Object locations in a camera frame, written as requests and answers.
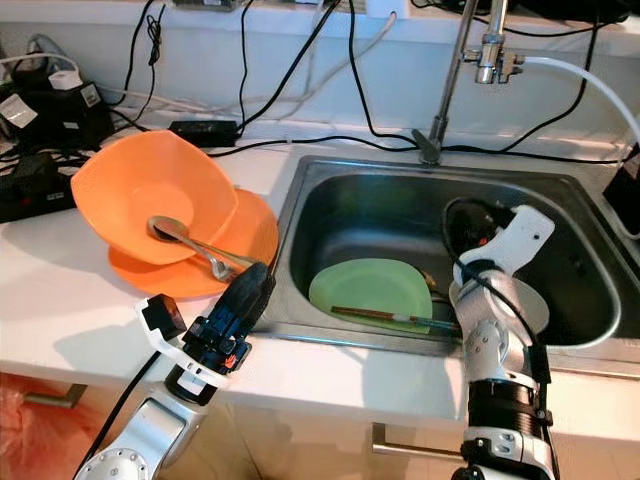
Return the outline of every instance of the green plate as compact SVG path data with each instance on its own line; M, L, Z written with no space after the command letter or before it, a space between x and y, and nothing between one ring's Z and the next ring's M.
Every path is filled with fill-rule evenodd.
M431 318L429 288L408 263L362 258L325 268L311 282L309 301L336 318L403 332L429 333L429 327L331 313L331 307L365 308Z

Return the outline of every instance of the red plastic bag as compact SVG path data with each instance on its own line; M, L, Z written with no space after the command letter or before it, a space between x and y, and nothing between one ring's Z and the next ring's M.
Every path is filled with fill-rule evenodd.
M24 402L27 392L60 394L30 378L0 374L0 478L70 480L99 430L99 418L80 405Z

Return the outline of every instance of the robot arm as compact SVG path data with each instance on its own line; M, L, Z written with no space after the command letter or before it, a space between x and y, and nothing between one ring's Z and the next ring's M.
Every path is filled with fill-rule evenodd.
M274 286L267 266L253 265L227 288L209 316L198 317L188 331L173 299L158 295L136 305L147 339L176 365L164 383L151 389L113 443L82 465L74 478L149 480L171 465L204 420L216 390L226 386L225 376L240 368L250 352L245 338Z
M526 319L511 274L533 259L554 225L528 206L511 213L506 228L498 228L490 241L479 238L482 246L462 253L454 269L451 301L463 332L469 384L461 449L469 466L454 480L559 480L548 432L546 352L487 288L500 292ZM459 263L475 267L481 282L466 277Z
M485 218L488 212L502 219L496 222L499 228L463 226L458 239L464 241L456 241L460 257L450 251L456 260L451 301L462 327L469 382L469 425L462 445L468 467L456 471L453 480L560 480L548 431L546 351L523 325L511 277L533 259L553 223L528 206L511 211L483 205ZM444 220L449 248L446 215ZM474 238L474 231L482 234ZM250 352L245 338L274 286L266 265L252 266L181 340L177 337L186 327L172 299L159 295L141 302L136 313L149 342L176 366L75 479L147 480L170 465L197 431L216 390L225 386L225 375Z

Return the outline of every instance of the white cable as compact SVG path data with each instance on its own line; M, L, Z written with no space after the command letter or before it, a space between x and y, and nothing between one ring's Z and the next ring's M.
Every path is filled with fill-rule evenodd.
M567 70L569 72L575 73L576 75L579 75L580 77L584 78L586 81L590 82L594 87L596 87L598 90L600 90L600 92L602 92L607 98L609 98L609 100L611 100L611 103L613 103L615 105L615 107L618 109L618 111L622 114L622 116L625 118L625 120L629 123L629 126L631 127L631 131L633 132L633 134L636 137L636 142L638 142L640 144L640 126L638 125L638 122L636 121L633 113L631 113L631 111L627 108L627 106L620 99L620 97L618 97L618 95L616 95L616 93L613 90L611 90L611 88L609 88L598 77L596 77L592 73L587 72L583 68L580 68L580 67L578 67L576 65L573 65L571 63L568 63L568 62L563 62L562 60L556 60L554 58L526 57L525 58L525 63L536 64L536 65L548 65L548 66L551 66L551 67L557 67L557 68L560 68L562 70ZM618 163L616 164L616 170L620 169L620 167L622 167L622 158L620 160L618 160ZM624 224L622 223L620 218L617 217L617 219L618 219L618 224L619 224L618 226L620 227L621 232L627 238L630 238L631 240L640 240L640 233L633 234L633 233L629 232L629 230L627 230L627 228L624 226Z
M367 43L360 51L358 51L354 55L356 60L362 57L365 53L367 53L373 47L375 47L384 38L387 32L391 30L391 27L393 27L393 25L396 23L397 17L398 16L396 15L396 12L391 12L391 14L389 15L389 18L387 19L387 23L385 23L384 27L382 27L382 29L376 34L375 37L373 37L369 41L369 43ZM327 83L329 83L329 81L334 76L336 76L340 71L342 71L343 68L348 66L350 63L351 63L350 59L346 58L342 63L340 63L339 65L336 65L331 70L329 70L325 74L325 76L322 77L320 81L316 83L316 85L311 90L307 91L302 97L300 97L298 101L299 102L298 105L293 110L291 110L289 113L285 115L279 116L277 120L284 120L285 118L290 117L291 115L294 115L298 110L302 108L302 106L307 100L312 98L316 93L318 93L322 88L324 88L324 86Z
M396 14L395 12L392 12L391 15L389 15L389 19L387 20L386 24L384 25L384 27L376 34L375 37L373 37L369 43L367 43L364 47L362 47L361 50L359 50L356 54L355 54L355 58L358 59L361 56L363 56L365 53L367 53L369 50L371 50L373 47L375 47L378 43L380 43L380 41L384 38L384 36L387 34L387 32L391 29L391 27L395 24L396 22ZM324 86L334 77L336 76L342 69L344 69L346 66L349 65L349 59L347 58L346 60L344 60L342 63L340 63L339 65L336 65L335 67L333 67L329 72L327 72L305 95L303 96L297 96L297 97L280 97L278 98L278 102L280 103L298 103L299 105L297 105L295 107L294 110L292 110L291 112L289 112L286 115L283 116L279 116L276 118L276 120L283 120L286 117L289 117L291 115L293 115L294 113L296 113L304 104L304 102L306 102L307 100L309 100L310 98L312 98L314 95L316 95L316 93L318 93L320 90L322 90L322 88L324 88ZM131 97L138 97L138 98L142 98L142 99L147 99L149 94L148 93L142 93L142 92L135 92L133 90L122 90L119 88L112 88L112 87L107 87L104 85L98 85L98 88L101 90L105 90L107 92L113 92L113 93L124 93L126 95L129 95ZM268 101L271 97L269 96L257 96L257 97L250 97L250 98L246 98L244 100L245 104L251 104L251 103L264 103L266 101ZM179 108L182 111L187 111L187 112L195 112L195 113L208 113L208 114L214 114L214 113L221 113L221 112L227 112L228 110L234 109L234 108L239 108L240 105L237 102L234 103L230 103L228 105L222 105L222 106L203 106L203 105L198 105L195 102L183 102L183 101L176 101L176 100L172 100L170 98L165 98L165 97L161 97L159 95L153 95L151 97L151 100L153 100L154 102L160 103L160 104L164 104L164 105L171 105L173 107ZM147 113L152 113L156 110L154 109L150 109L147 111Z
M73 65L74 70L78 72L78 74L80 73L80 67L78 67L76 62L71 60L69 57L58 55L57 53L31 53L29 55L18 55L17 57L0 58L0 65L4 63L19 62L20 60L33 60L34 58L59 58L65 62L69 62Z
M313 12L313 20L311 22L311 31L315 30L320 22L320 15L322 15L322 7L324 6L324 0L318 0L318 5L316 6L315 12ZM311 82L313 81L313 71L315 70L315 59L316 59L316 50L318 47L318 41L316 40L311 45L311 50L309 51L309 68L307 70L307 79L304 83L304 93L303 96L309 93L309 89L311 88Z

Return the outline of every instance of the white countertop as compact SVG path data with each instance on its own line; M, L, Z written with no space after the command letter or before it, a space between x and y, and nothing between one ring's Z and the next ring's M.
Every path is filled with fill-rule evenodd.
M299 158L305 154L417 161L356 147L249 150L220 159L234 184L263 195L279 213ZM466 166L473 166L467 160ZM460 164L455 156L445 163ZM611 169L521 159L483 167L574 172L601 191ZM606 208L604 202L597 203ZM143 293L109 268L107 247L76 210L0 225L0 369L65 382L122 386L151 354L133 305ZM189 323L211 299L180 302ZM464 419L466 386L456 359L252 338L254 348L228 401L305 409L404 425ZM159 362L148 381L162 380ZM549 389L555 431L640 441L640 382L553 373Z

